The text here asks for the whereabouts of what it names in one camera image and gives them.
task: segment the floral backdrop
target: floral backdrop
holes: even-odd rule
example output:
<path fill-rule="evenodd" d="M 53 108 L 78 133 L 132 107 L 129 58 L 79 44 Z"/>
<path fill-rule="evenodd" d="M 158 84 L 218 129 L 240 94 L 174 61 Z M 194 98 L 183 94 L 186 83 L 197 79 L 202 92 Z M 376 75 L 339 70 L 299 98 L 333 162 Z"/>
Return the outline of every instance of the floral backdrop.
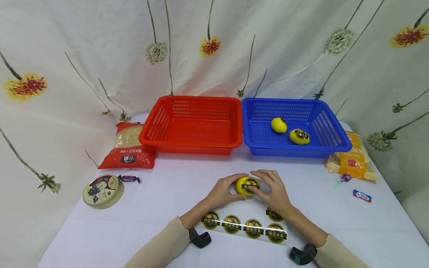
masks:
<path fill-rule="evenodd" d="M 7 37 L 0 157 L 4 174 L 18 174 L 14 183 L 38 200 L 5 211 L 7 226 L 22 234 L 16 242 L 0 237 L 13 252 L 34 232 L 55 234 L 85 174 L 106 154 L 114 124 L 167 94 L 327 102 L 365 136 L 407 211 L 418 202 L 409 214 L 429 239 L 422 224 L 429 218 L 419 213 L 429 206 L 427 2 L 3 0 L 0 7 Z M 21 194 L 8 183 L 8 198 Z M 35 224 L 41 214 L 55 220 Z M 28 228 L 16 224 L 24 215 Z M 1 259 L 25 267 L 49 239 L 41 244 L 26 259 Z"/>

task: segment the lollipop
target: lollipop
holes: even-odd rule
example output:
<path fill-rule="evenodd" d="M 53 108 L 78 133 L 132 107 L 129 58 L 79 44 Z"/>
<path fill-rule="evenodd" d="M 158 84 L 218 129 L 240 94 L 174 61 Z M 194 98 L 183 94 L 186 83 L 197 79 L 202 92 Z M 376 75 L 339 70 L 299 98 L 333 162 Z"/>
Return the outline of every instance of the lollipop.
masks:
<path fill-rule="evenodd" d="M 341 183 L 343 183 L 343 182 L 348 182 L 348 181 L 350 181 L 350 180 L 351 180 L 351 176 L 350 176 L 350 174 L 343 174 L 343 175 L 341 176 L 341 181 L 340 181 L 340 182 L 338 182 L 338 184 L 337 184 L 337 185 L 335 185 L 334 190 L 335 190 L 335 189 L 337 189 L 337 187 L 338 187 L 338 186 L 340 186 L 340 184 L 341 184 Z"/>

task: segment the yellow lemon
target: yellow lemon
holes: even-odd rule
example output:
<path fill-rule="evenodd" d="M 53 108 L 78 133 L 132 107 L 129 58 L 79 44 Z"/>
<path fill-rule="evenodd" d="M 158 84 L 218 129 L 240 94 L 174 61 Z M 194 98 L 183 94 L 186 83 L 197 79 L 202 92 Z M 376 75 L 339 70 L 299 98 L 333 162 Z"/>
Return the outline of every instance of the yellow lemon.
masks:
<path fill-rule="evenodd" d="M 287 130 L 287 124 L 280 117 L 276 117 L 271 120 L 271 128 L 277 133 L 285 133 Z"/>
<path fill-rule="evenodd" d="M 298 145 L 304 145 L 310 142 L 310 135 L 299 128 L 292 130 L 289 133 L 289 138 Z"/>
<path fill-rule="evenodd" d="M 258 189 L 261 186 L 258 180 L 254 177 L 242 177 L 236 181 L 237 192 L 245 196 L 252 196 L 253 192 L 248 188 L 251 183 L 253 183 L 253 186 Z"/>

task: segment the white flower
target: white flower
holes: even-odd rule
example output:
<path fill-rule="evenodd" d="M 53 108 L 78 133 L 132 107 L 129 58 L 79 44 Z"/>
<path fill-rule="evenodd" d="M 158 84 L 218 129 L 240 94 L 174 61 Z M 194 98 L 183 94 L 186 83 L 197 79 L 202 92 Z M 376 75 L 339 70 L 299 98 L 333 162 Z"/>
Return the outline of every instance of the white flower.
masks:
<path fill-rule="evenodd" d="M 338 29 L 328 38 L 323 51 L 332 54 L 339 54 L 351 45 L 353 37 L 354 31 L 342 28 Z"/>
<path fill-rule="evenodd" d="M 386 139 L 380 132 L 372 133 L 366 141 L 377 151 L 385 152 L 393 148 L 390 140 Z"/>
<path fill-rule="evenodd" d="M 146 59 L 150 61 L 151 64 L 163 61 L 166 54 L 167 48 L 165 42 L 151 43 L 146 49 Z"/>

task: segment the blue plastic basket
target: blue plastic basket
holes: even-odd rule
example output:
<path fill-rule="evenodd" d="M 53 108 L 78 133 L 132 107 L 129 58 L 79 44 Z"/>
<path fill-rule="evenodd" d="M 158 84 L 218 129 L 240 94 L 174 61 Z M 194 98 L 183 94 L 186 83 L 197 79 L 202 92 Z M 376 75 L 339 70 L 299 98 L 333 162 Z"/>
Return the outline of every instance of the blue plastic basket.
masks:
<path fill-rule="evenodd" d="M 352 148 L 346 132 L 329 106 L 312 99 L 247 98 L 242 102 L 244 141 L 252 155 L 325 158 Z M 276 133 L 271 120 L 281 117 L 286 133 Z M 310 135 L 310 143 L 297 145 L 289 132 L 300 128 Z"/>

